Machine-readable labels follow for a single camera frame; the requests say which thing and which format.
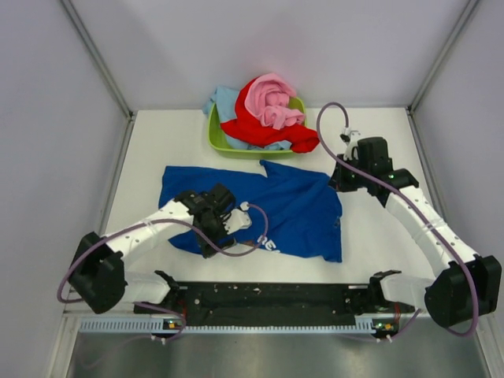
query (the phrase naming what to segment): white wall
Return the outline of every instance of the white wall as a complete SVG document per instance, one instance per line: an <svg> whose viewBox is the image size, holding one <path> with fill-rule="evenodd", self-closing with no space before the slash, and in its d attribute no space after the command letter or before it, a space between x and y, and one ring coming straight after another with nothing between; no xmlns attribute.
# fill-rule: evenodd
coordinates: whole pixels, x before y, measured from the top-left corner
<svg viewBox="0 0 504 378"><path fill-rule="evenodd" d="M74 0L134 109L275 71L309 105L405 106L468 0Z"/></svg>
<svg viewBox="0 0 504 378"><path fill-rule="evenodd" d="M42 376L124 119L56 0L0 2L0 369Z"/></svg>
<svg viewBox="0 0 504 378"><path fill-rule="evenodd" d="M502 0L481 3L416 120L454 229L482 255L504 264L502 20ZM501 329L503 309L501 295Z"/></svg>

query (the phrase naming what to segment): red cloth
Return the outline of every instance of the red cloth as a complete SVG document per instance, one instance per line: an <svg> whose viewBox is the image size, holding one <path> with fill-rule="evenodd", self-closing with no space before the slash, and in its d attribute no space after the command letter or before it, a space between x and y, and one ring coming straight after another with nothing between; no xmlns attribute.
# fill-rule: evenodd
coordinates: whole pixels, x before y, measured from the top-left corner
<svg viewBox="0 0 504 378"><path fill-rule="evenodd" d="M220 124L222 130L229 136L254 146L265 147L280 140L288 140L292 143L291 149L294 152L303 153L312 151L319 143L315 130L305 128L301 124L295 124L281 130L265 128L258 119L246 110L246 94L249 92L250 85L254 81L255 79L250 81L239 92L235 104L236 119Z"/></svg>

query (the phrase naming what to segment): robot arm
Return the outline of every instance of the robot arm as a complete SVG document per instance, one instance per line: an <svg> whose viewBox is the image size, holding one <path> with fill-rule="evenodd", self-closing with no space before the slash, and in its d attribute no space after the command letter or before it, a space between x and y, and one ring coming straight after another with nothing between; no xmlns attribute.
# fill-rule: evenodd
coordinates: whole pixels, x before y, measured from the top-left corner
<svg viewBox="0 0 504 378"><path fill-rule="evenodd" d="M236 209L234 196L220 184L209 193L185 191L100 246L78 266L69 282L95 313L104 313L119 302L160 303L176 287L175 280L161 271L129 272L133 262L159 243L188 232L187 224L202 230L222 249L232 246L235 240L229 236L251 225L243 207ZM201 236L196 237L204 258L216 253ZM84 236L73 261L101 239L94 232Z"/></svg>
<svg viewBox="0 0 504 378"><path fill-rule="evenodd" d="M330 185L343 192L367 188L368 193L376 197L408 231L428 259L435 277L435 280L429 280L398 271L377 273L370 280L370 287L375 297L378 297L378 302L402 302L426 309L432 319L445 328L471 319L469 285L456 261L431 232L435 228L450 242L471 272L478 294L480 315L495 311L502 271L498 261L493 256L482 258L465 244L432 208L413 175L406 169L392 168L385 139L367 138L347 142L345 154L338 155L338 158L398 189L428 220L426 225L399 195L355 174L340 163L336 164Z"/></svg>

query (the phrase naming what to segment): green basket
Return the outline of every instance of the green basket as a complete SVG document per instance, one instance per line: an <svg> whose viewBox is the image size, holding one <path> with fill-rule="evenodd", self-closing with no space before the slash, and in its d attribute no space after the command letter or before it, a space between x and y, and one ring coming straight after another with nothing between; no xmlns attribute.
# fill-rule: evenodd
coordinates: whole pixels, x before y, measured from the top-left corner
<svg viewBox="0 0 504 378"><path fill-rule="evenodd" d="M293 97L289 101L289 108L299 109L301 112L306 114L305 104L300 98ZM291 150L278 150L278 151L268 151L268 150L235 150L228 145L224 132L221 129L221 122L219 121L219 114L217 112L217 107L215 104L210 110L210 115L208 117L208 142L219 154L227 158L237 158L237 159L277 159L277 158L288 158L292 156L294 152Z"/></svg>

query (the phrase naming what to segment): blue cloth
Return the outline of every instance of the blue cloth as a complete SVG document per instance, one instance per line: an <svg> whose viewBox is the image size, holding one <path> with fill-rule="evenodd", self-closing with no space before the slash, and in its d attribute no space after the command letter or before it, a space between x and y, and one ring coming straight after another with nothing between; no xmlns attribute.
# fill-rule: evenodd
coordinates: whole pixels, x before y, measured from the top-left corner
<svg viewBox="0 0 504 378"><path fill-rule="evenodd" d="M208 100L205 106L203 106L202 109L203 113L206 116L209 116L213 104L216 104L217 114L219 114L219 121L222 124L224 122L234 120L236 118L235 104L238 95L239 91L237 91L236 89L219 85L216 88L215 92L213 92L212 96L210 97L210 100ZM269 144L268 146L263 148L253 146L249 143L233 138L227 134L225 134L225 136L229 146L231 146L235 150L290 150L292 145L292 143L289 142L288 140L281 140L279 142Z"/></svg>
<svg viewBox="0 0 504 378"><path fill-rule="evenodd" d="M341 262L342 207L324 173L305 171L261 161L267 176L257 173L199 167L168 166L163 175L159 207L182 191L209 191L222 183L236 197L260 206L269 218L270 229L262 248L303 258L322 256ZM252 225L234 236L239 243L256 243L264 231L262 215L249 211ZM173 246L200 254L193 232L170 239Z"/></svg>

